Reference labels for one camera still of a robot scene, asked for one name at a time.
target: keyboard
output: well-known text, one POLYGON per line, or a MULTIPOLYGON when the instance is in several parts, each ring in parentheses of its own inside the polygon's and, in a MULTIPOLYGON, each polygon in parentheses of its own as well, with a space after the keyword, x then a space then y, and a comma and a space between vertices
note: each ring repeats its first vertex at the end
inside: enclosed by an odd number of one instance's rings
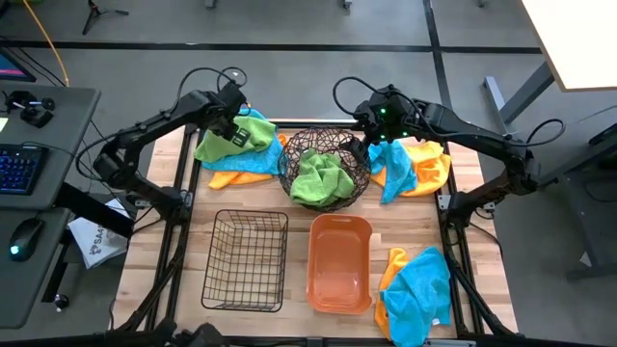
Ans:
POLYGON ((31 195, 47 147, 0 144, 0 194, 31 195))

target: green cloth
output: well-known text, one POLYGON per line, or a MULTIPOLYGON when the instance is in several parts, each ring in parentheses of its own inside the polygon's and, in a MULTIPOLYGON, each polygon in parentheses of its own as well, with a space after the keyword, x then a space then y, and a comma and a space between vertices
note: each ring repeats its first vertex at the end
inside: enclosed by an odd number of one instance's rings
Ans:
POLYGON ((309 149, 300 156, 300 173, 289 196, 294 202, 322 207, 349 198, 353 191, 354 181, 340 167, 338 155, 309 149))
POLYGON ((270 121, 254 117, 236 117, 233 122, 251 133, 246 144, 239 147, 208 130, 205 132, 203 141, 195 149, 195 159, 214 163, 228 155, 236 155, 249 150, 260 152, 267 149, 275 138, 277 126, 270 121))

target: blue towel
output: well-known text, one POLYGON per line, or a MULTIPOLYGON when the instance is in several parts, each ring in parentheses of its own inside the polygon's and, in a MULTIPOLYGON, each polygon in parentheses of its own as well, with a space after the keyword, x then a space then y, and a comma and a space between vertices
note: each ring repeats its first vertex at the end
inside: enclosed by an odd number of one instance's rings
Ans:
POLYGON ((393 202, 399 194, 416 188, 417 177, 412 170, 412 159, 399 141, 371 145, 368 155, 372 174, 378 174, 384 167, 388 169, 382 203, 393 202))
POLYGON ((450 273, 443 255, 429 247, 381 292, 389 332, 399 347, 421 346, 431 325, 450 324, 450 273))
MULTIPOLYGON (((240 115, 255 117, 267 120, 256 109, 251 109, 247 115, 247 109, 240 110, 240 115)), ((254 174, 279 174, 279 156, 281 155, 282 145, 278 138, 275 138, 266 150, 261 152, 247 151, 238 155, 230 155, 221 158, 214 163, 201 162, 204 169, 214 171, 232 171, 254 174)))

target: orange cloth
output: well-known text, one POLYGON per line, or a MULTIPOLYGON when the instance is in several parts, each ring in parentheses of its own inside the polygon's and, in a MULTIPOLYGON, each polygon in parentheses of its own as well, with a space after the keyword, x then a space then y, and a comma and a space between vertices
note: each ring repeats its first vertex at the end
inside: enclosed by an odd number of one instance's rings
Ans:
MULTIPOLYGON (((287 138, 284 135, 278 136, 281 145, 287 144, 287 138)), ((208 187, 212 189, 223 189, 228 185, 256 183, 272 178, 268 173, 240 173, 240 172, 215 172, 210 179, 208 187)))
MULTIPOLYGON (((452 159, 449 155, 443 154, 443 147, 440 144, 428 141, 418 146, 407 146, 405 150, 412 158, 417 186, 414 190, 401 193, 401 197, 431 194, 445 184, 452 159)), ((386 182, 386 172, 384 168, 370 178, 383 187, 386 182)))
MULTIPOLYGON (((398 274, 398 272, 401 271, 401 269, 405 267, 408 262, 409 256, 402 248, 393 248, 389 250, 388 268, 386 268, 386 272, 382 276, 382 280, 379 282, 380 293, 382 290, 388 289, 389 284, 392 280, 394 280, 394 276, 396 276, 396 274, 398 274)), ((379 329, 382 330, 382 333, 384 333, 388 340, 391 340, 389 335, 388 310, 386 309, 384 302, 382 302, 381 294, 377 297, 375 322, 377 322, 379 329)))

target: orange plastic tub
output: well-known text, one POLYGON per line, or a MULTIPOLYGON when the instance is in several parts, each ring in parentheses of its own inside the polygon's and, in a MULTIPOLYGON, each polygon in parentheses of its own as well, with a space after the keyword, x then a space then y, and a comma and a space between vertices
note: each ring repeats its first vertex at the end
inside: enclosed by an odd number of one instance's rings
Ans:
POLYGON ((356 216, 323 214, 310 225, 307 301, 316 310, 361 314, 369 294, 370 223, 356 216))

